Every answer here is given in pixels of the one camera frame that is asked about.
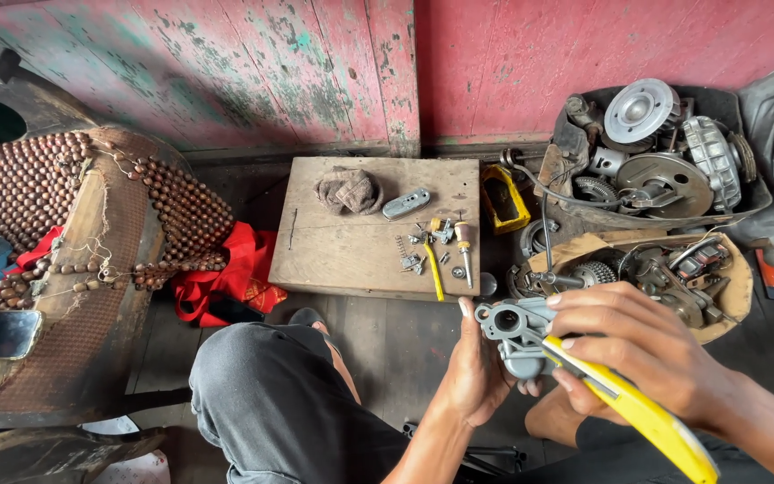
yellow screwdriver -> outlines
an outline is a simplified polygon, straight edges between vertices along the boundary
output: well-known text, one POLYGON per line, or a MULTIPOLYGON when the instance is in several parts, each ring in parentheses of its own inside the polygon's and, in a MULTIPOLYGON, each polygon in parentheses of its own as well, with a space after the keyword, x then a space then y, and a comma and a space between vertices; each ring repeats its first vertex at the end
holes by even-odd
POLYGON ((458 253, 464 258, 464 273, 468 278, 468 289, 474 289, 474 280, 470 276, 470 225, 467 222, 456 222, 456 240, 458 253))

